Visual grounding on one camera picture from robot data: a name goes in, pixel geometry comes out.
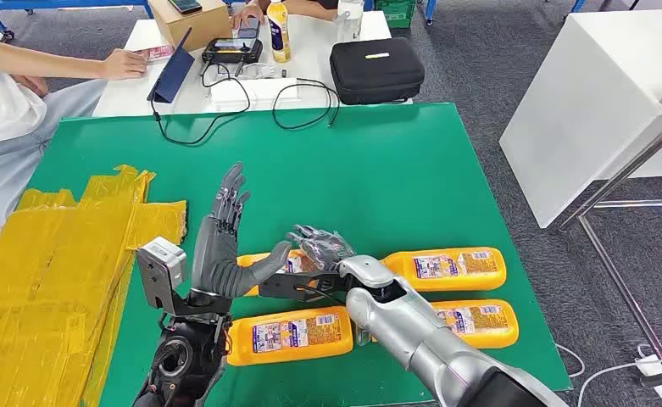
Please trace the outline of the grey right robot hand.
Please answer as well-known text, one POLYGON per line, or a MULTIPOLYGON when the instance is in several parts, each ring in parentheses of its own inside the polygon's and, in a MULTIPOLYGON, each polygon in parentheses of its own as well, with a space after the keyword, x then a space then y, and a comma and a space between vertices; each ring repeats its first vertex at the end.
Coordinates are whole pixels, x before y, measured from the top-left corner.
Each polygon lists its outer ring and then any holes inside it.
POLYGON ((286 234, 303 251, 316 270, 337 271, 338 264, 357 253, 336 231, 325 231, 308 225, 294 225, 286 234))

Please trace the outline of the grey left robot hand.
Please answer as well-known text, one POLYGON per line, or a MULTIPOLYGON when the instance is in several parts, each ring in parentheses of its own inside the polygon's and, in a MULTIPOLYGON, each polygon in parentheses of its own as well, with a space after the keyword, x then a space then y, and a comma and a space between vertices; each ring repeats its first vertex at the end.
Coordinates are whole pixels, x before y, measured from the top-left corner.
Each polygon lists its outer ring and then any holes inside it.
POLYGON ((283 240, 265 258, 249 266, 237 263, 238 227, 250 196, 250 192, 241 191, 246 180, 242 170, 242 163, 237 162, 225 173, 214 195, 211 211, 202 219, 192 264, 191 291, 196 296, 242 297, 287 262, 292 245, 283 240))

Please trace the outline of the person's left hand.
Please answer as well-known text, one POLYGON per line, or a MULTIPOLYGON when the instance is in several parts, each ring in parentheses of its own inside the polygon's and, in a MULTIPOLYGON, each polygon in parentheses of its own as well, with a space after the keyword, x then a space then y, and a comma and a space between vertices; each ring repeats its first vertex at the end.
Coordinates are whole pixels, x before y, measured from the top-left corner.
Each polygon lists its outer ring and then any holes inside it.
POLYGON ((115 49, 101 62, 99 77, 109 81, 140 78, 147 71, 147 59, 128 50, 115 49))

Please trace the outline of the person's right hand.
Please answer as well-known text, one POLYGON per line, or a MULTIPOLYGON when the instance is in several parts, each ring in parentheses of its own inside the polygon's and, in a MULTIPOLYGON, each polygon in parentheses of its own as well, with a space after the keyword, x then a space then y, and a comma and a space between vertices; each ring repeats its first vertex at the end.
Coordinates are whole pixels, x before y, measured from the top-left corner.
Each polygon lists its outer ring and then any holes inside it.
POLYGON ((12 78, 22 86, 30 89, 34 92, 39 98, 44 98, 48 95, 48 86, 47 82, 37 76, 25 76, 25 75, 12 75, 12 78))
POLYGON ((250 26, 249 21, 255 20, 258 23, 264 22, 264 10, 256 1, 247 3, 240 11, 231 16, 231 26, 237 30, 242 27, 250 26))

